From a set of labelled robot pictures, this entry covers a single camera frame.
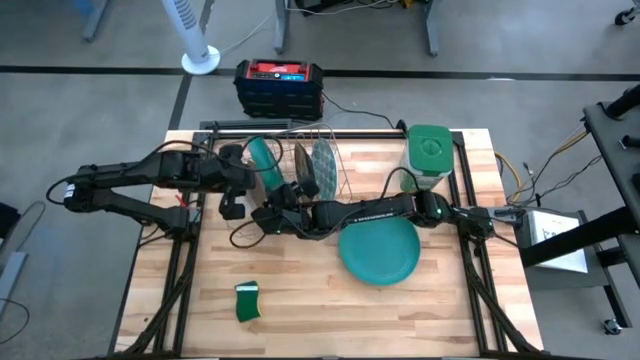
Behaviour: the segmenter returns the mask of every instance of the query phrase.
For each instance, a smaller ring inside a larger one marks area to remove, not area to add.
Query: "wire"
[[[268,219],[261,219],[262,220],[272,220],[275,219],[275,216],[272,218],[268,218]],[[241,224],[240,226],[238,226],[237,228],[233,229],[233,231],[231,232],[231,234],[229,234],[229,242],[231,243],[231,245],[233,245],[233,247],[238,248],[238,249],[250,249],[258,244],[260,244],[262,242],[262,240],[264,240],[264,238],[267,236],[267,234],[265,234],[264,232],[262,233],[262,236],[256,240],[255,242],[249,244],[249,245],[238,245],[235,241],[233,241],[233,236],[240,230],[242,230],[244,227],[249,226],[253,223],[255,223],[257,220],[249,220],[243,224]]]
[[[511,165],[511,162],[509,162],[509,160],[502,154],[500,154],[499,152],[496,151],[495,153],[496,157],[498,159],[500,159],[500,162],[503,164],[502,168],[500,169],[500,176],[502,176],[502,170],[504,170],[504,165],[507,166],[507,168],[509,168],[509,171],[511,171],[511,173],[513,174],[513,177],[516,179],[516,186],[517,189],[520,189],[520,187],[522,187],[522,180],[520,180],[520,175],[518,175],[518,172],[516,171],[515,167],[513,167],[513,165]],[[518,193],[512,201],[516,201],[518,200],[518,198],[520,197],[520,194]]]
[[[222,55],[223,53],[236,48],[242,44],[245,43],[245,41],[251,39],[251,37],[255,34],[258,33],[258,29],[260,29],[262,27],[262,25],[264,25],[267,21],[269,21],[269,19],[271,19],[271,17],[273,16],[273,13],[271,13],[269,16],[267,16],[266,18],[264,18],[264,20],[262,20],[253,30],[251,30],[251,32],[249,33],[249,35],[247,35],[244,39],[234,43],[233,45],[227,46],[226,48],[220,50],[220,55]]]
[[[9,336],[8,338],[0,341],[0,345],[4,345],[4,344],[8,343],[9,341],[11,341],[16,336],[20,335],[20,333],[24,330],[24,328],[27,327],[27,325],[29,324],[29,320],[31,319],[31,314],[29,313],[29,309],[26,306],[20,304],[17,301],[13,301],[11,299],[6,299],[6,298],[0,298],[0,301],[4,301],[4,302],[7,302],[9,304],[13,304],[13,305],[16,305],[16,306],[22,308],[22,310],[24,310],[24,313],[27,315],[26,319],[24,320],[24,324],[22,325],[20,330],[16,331],[15,334]]]
[[[502,174],[504,172],[504,162],[502,162],[502,159],[498,157],[498,155],[495,155],[496,160],[498,160],[498,172],[500,173],[500,177],[502,178]]]
[[[349,10],[357,10],[357,9],[366,9],[366,8],[375,8],[376,5],[382,4],[382,3],[389,3],[389,4],[394,4],[396,2],[398,2],[398,0],[378,0],[372,4],[368,4],[368,5],[361,5],[361,6],[352,6],[352,7],[348,7],[346,9],[342,9],[342,10],[338,10],[338,11],[334,11],[334,12],[321,12],[321,13],[317,13],[317,12],[313,12],[311,10],[307,10],[307,9],[292,9],[289,7],[289,5],[286,5],[285,9],[289,10],[289,11],[299,11],[299,12],[304,12],[307,14],[313,14],[313,15],[337,15],[340,13],[343,13],[345,11],[349,11]]]
[[[150,244],[152,242],[155,242],[155,241],[158,241],[158,240],[161,240],[161,239],[164,239],[164,238],[165,238],[165,234],[156,236],[156,237],[154,237],[152,239],[149,239],[149,240],[147,240],[145,242],[142,242],[142,243],[138,244],[138,249],[140,249],[141,247],[143,247],[143,246],[145,246],[147,244]]]
[[[535,196],[535,193],[536,193],[536,191],[535,191],[536,183],[537,183],[537,182],[538,182],[538,180],[540,179],[540,176],[542,176],[542,173],[543,173],[543,172],[544,172],[544,170],[547,168],[547,166],[549,165],[549,163],[551,162],[551,160],[553,160],[553,158],[554,158],[554,157],[556,157],[556,156],[560,155],[562,152],[564,152],[564,151],[568,150],[569,148],[571,148],[572,146],[574,146],[575,144],[577,144],[578,142],[580,142],[580,141],[581,141],[582,139],[584,139],[585,137],[587,137],[587,133],[586,133],[586,132],[582,132],[582,133],[580,133],[580,134],[578,134],[578,135],[576,135],[576,136],[574,136],[574,137],[570,138],[567,142],[565,142],[565,143],[564,143],[564,144],[562,144],[560,147],[558,147],[558,149],[556,149],[556,150],[551,154],[551,156],[549,156],[549,158],[548,158],[548,159],[547,159],[547,161],[544,163],[544,165],[542,165],[542,168],[541,168],[539,171],[537,171],[536,173],[534,173],[534,174],[537,174],[537,175],[534,175],[534,176],[532,176],[532,177],[530,178],[530,180],[532,181],[532,182],[531,182],[531,186],[529,186],[528,188],[525,188],[525,189],[521,189],[521,188],[519,188],[515,193],[513,193],[513,194],[511,194],[509,197],[507,197],[508,203],[509,203],[509,204],[512,204],[512,205],[513,205],[513,204],[516,204],[516,202],[515,202],[514,200],[511,200],[511,197],[516,196],[516,195],[518,195],[518,194],[521,194],[521,193],[523,193],[523,192],[525,192],[525,191],[528,191],[528,190],[532,190],[531,195],[529,195],[529,197],[527,198],[527,200],[523,201],[521,204],[528,205],[528,204],[530,204],[531,202],[535,201],[535,200],[532,200],[532,199],[533,199],[533,197]]]
[[[156,228],[151,232],[151,234],[145,236],[145,237],[141,237],[140,240],[147,240],[148,238],[152,237],[153,235],[155,235],[158,230],[160,230],[160,227],[158,225],[156,225]]]
[[[554,156],[554,154],[556,154],[556,153],[558,152],[558,150],[562,149],[565,145],[570,144],[570,143],[572,142],[572,140],[574,140],[574,139],[576,138],[576,137],[574,137],[574,134],[576,134],[577,132],[579,132],[581,128],[582,128],[582,125],[578,125],[578,127],[577,127],[575,130],[573,130],[573,131],[571,132],[571,134],[569,134],[569,136],[567,136],[567,138],[566,138],[566,139],[562,140],[562,142],[560,143],[560,145],[558,145],[558,147],[557,147],[554,151],[552,151],[552,152],[551,152],[551,154],[549,154],[549,157],[553,157],[553,156]],[[526,186],[526,185],[527,185],[527,183],[529,183],[529,181],[534,181],[534,179],[535,179],[535,180],[537,180],[537,177],[535,176],[535,174],[539,173],[539,172],[540,172],[539,170],[540,170],[540,169],[536,170],[536,171],[534,172],[534,175],[530,176],[530,177],[527,179],[527,181],[525,181],[525,182],[522,184],[522,187]],[[516,195],[518,192],[524,192],[524,191],[527,191],[527,190],[529,190],[529,189],[535,189],[535,186],[531,186],[531,187],[529,187],[529,188],[527,188],[527,189],[522,189],[522,187],[521,187],[520,189],[516,189],[516,192],[514,192],[514,193],[513,193],[513,194],[511,194],[511,195],[509,195],[509,196],[507,197],[507,200],[510,200],[510,198],[511,198],[511,197],[513,197],[514,195]]]
[[[576,171],[574,173],[572,173],[571,175],[569,175],[566,179],[558,182],[556,185],[554,185],[553,188],[545,191],[542,193],[542,195],[540,195],[540,198],[543,198],[545,196],[547,196],[548,194],[556,191],[556,190],[560,190],[563,187],[568,186],[569,184],[571,184],[571,182],[573,182],[573,180],[575,180],[580,174],[582,174],[583,172],[585,172],[588,168],[590,168],[591,166],[597,164],[598,162],[600,162],[600,160],[602,160],[602,155],[598,155],[596,157],[594,157],[593,159],[591,159],[587,165],[585,165],[580,171]]]
[[[343,108],[342,106],[338,105],[338,103],[336,103],[335,101],[331,100],[331,99],[327,96],[327,94],[326,94],[325,92],[322,92],[322,96],[324,96],[324,98],[325,98],[325,99],[327,99],[327,101],[329,101],[330,103],[332,103],[333,105],[335,105],[335,107],[337,107],[338,109],[340,109],[340,110],[342,110],[342,111],[344,111],[344,112],[348,112],[348,113],[352,113],[352,114],[366,114],[366,115],[371,115],[371,116],[379,117],[379,118],[385,119],[385,120],[387,121],[387,123],[389,123],[389,126],[390,126],[392,129],[395,129],[395,127],[394,127],[394,126],[393,126],[393,124],[391,123],[391,120],[390,120],[387,116],[385,116],[385,115],[382,115],[382,114],[376,114],[376,113],[372,113],[372,112],[369,112],[369,111],[362,111],[362,110],[349,110],[349,109],[345,109],[345,108]]]
[[[35,209],[36,205],[42,205],[42,211],[40,211],[40,213],[38,214],[38,216],[36,217],[36,219],[33,221],[33,223],[31,224],[31,227],[29,227],[29,231],[27,231],[27,235],[24,236],[24,238],[22,239],[22,242],[20,242],[20,245],[18,245],[14,251],[20,251],[20,249],[22,249],[22,247],[24,246],[24,244],[27,242],[27,240],[29,239],[29,236],[31,236],[31,233],[33,232],[33,229],[35,229],[36,225],[38,225],[38,223],[40,222],[40,219],[42,218],[42,215],[44,215],[45,210],[47,210],[47,204],[45,204],[43,201],[41,200],[36,200],[34,202],[31,203],[31,205],[27,206],[27,208],[24,210],[24,212],[22,213],[22,216],[20,217],[20,219],[18,220],[18,222],[15,224],[14,226],[14,230],[18,228],[18,225],[23,221],[23,219],[25,218],[25,216],[32,210]],[[2,246],[0,246],[0,250],[2,250],[5,246],[8,246],[9,241],[5,241],[2,243]]]
[[[509,244],[509,245],[511,245],[511,246],[515,246],[515,247],[516,247],[516,248],[518,248],[518,249],[520,248],[520,246],[518,246],[518,244],[516,244],[515,242],[513,242],[513,241],[511,241],[511,240],[507,239],[506,237],[504,237],[504,236],[502,236],[502,235],[499,235],[499,234],[493,234],[493,237],[495,237],[496,239],[501,240],[501,241],[503,241],[503,242],[505,242],[505,243],[507,243],[507,244]]]
[[[532,182],[531,182],[531,186],[528,187],[527,189],[521,190],[521,191],[527,191],[527,190],[531,190],[531,194],[529,195],[529,197],[527,198],[527,200],[523,201],[520,203],[520,205],[529,205],[532,202],[536,201],[535,199],[533,199],[533,197],[536,194],[536,184],[538,182],[538,180],[540,179],[540,176],[542,176],[542,173],[544,172],[544,170],[547,168],[547,166],[549,165],[549,163],[551,162],[551,160],[560,155],[563,151],[566,151],[567,149],[569,149],[570,147],[572,147],[573,145],[577,144],[578,142],[580,142],[580,140],[584,139],[586,137],[586,133],[584,135],[581,135],[579,138],[576,138],[576,140],[570,141],[566,146],[558,149],[556,152],[554,152],[549,159],[547,159],[547,161],[545,162],[545,164],[542,166],[542,169],[540,169],[540,171],[538,172],[538,175],[535,178],[532,178]]]

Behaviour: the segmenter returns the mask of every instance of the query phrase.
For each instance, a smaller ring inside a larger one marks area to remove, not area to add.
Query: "white label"
[[[258,291],[258,287],[255,285],[236,286],[236,291]]]
[[[64,198],[69,198],[73,196],[73,193],[76,191],[76,186],[74,184],[67,185],[67,188],[64,191]]]

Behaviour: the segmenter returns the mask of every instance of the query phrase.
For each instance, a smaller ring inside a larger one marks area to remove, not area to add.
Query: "green container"
[[[433,189],[453,170],[451,131],[444,126],[412,126],[400,166],[411,170],[418,180],[420,189]],[[406,192],[416,190],[409,174],[404,174],[400,187]]]

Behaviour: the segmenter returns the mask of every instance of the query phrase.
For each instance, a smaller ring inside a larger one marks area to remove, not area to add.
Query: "red battery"
[[[322,117],[322,69],[286,60],[244,60],[234,84],[251,117],[318,120]]]

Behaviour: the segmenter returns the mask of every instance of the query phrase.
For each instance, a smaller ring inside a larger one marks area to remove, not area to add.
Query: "floor stripe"
[[[180,128],[182,113],[184,112],[184,106],[187,103],[187,96],[189,95],[191,79],[193,79],[193,75],[185,75],[182,77],[180,87],[178,88],[178,94],[176,95],[176,101],[173,104],[173,110],[171,111],[171,118],[169,119],[169,127],[167,130],[178,130]]]
[[[138,67],[67,67],[0,65],[0,73],[73,74],[73,75],[185,75],[182,68]],[[234,68],[219,68],[206,76],[235,76]],[[395,70],[340,70],[326,69],[327,78],[382,78],[382,79],[450,79],[450,80],[520,80],[520,81],[592,81],[640,82],[640,74],[588,74],[588,73],[524,73],[473,71],[395,71]]]

